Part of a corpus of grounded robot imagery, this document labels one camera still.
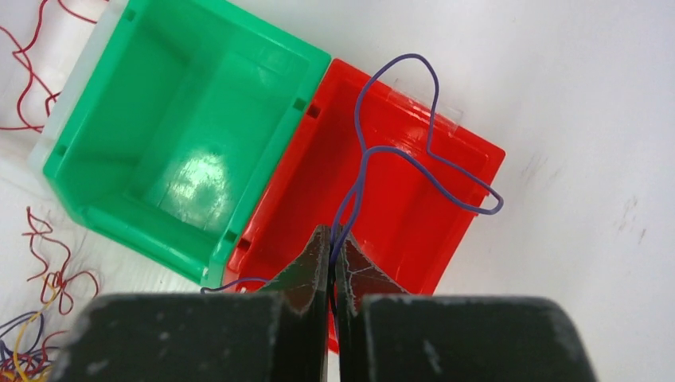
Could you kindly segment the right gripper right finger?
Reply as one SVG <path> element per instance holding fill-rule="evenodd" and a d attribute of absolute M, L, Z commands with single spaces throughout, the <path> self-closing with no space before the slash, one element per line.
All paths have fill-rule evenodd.
<path fill-rule="evenodd" d="M 408 293 L 333 230 L 333 309 L 344 381 L 593 381 L 554 301 Z"/>

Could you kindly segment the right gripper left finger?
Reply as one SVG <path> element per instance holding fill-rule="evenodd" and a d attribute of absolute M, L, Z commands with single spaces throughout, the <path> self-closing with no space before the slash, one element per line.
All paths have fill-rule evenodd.
<path fill-rule="evenodd" d="M 330 230 L 253 293 L 109 294 L 76 319 L 52 381 L 324 381 Z"/>

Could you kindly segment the red plastic bin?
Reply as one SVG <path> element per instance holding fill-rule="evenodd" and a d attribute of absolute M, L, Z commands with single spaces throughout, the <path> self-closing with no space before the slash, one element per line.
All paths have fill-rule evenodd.
<path fill-rule="evenodd" d="M 361 148 L 353 114 L 365 91 L 361 131 L 368 146 L 395 146 L 419 160 L 460 201 L 478 206 L 505 151 L 388 85 L 333 60 L 224 271 L 253 291 L 295 259 L 314 229 L 329 225 L 357 179 Z M 406 160 L 375 154 L 355 225 L 361 250 L 413 294 L 435 291 L 474 214 L 446 199 Z"/>

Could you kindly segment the green plastic bin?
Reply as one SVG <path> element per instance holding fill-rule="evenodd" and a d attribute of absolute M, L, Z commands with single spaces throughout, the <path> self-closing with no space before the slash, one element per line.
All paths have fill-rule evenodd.
<path fill-rule="evenodd" d="M 226 1 L 128 1 L 43 168 L 78 224 L 203 286 L 330 54 Z"/>

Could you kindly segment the clear plastic bin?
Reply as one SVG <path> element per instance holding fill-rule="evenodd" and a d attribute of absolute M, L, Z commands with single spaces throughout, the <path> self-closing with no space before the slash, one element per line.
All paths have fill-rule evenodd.
<path fill-rule="evenodd" d="M 65 128 L 78 99 L 90 80 L 127 4 L 128 1 L 111 1 L 84 45 L 74 69 L 65 82 L 64 90 L 58 96 L 53 112 L 47 118 L 46 126 L 28 158 L 29 168 L 37 176 L 44 177 L 45 163 L 53 152 L 60 133 Z"/>

